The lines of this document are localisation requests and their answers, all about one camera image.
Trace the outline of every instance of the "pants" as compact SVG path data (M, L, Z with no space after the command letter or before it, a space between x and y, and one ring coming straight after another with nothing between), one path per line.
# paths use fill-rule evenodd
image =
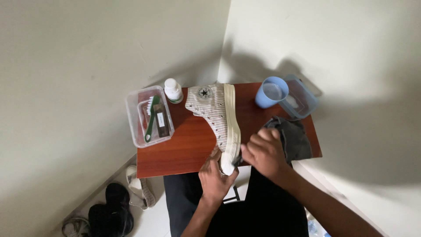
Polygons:
M190 222L203 190L198 173L164 176L172 237L179 237ZM206 236L306 236L304 207L254 167L244 201L222 203Z

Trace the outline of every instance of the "star logo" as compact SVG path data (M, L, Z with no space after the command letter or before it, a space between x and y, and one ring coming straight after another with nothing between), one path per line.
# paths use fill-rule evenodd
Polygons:
M202 87L197 92L197 96L202 99L207 99L212 95L212 89L209 87Z

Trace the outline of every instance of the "blue cup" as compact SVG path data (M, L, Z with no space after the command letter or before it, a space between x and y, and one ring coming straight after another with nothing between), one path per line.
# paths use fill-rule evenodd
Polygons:
M256 94L255 102L262 108L269 108L282 100L289 93L288 85L279 77L271 76L266 78Z

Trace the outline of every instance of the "table top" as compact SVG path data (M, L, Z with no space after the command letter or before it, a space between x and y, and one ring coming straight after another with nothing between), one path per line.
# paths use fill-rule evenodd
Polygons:
M255 104L254 97L260 85L260 82L234 85L235 114L242 143L247 143L250 136L258 132L272 116L290 118L279 104L267 109L261 109ZM184 99L181 103L168 103L175 129L171 139L137 149L138 178L197 172L213 150L215 134L203 117L194 116L184 107L187 88L182 90ZM302 123L312 147L312 157L322 157L312 117L302 119Z

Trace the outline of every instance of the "high-top sneaker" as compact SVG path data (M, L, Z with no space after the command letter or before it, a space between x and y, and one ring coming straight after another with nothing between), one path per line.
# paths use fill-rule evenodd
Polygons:
M186 108L203 117L222 151L219 168L225 175L234 171L233 160L240 152L240 128L235 118L235 88L229 84L194 86L187 93Z

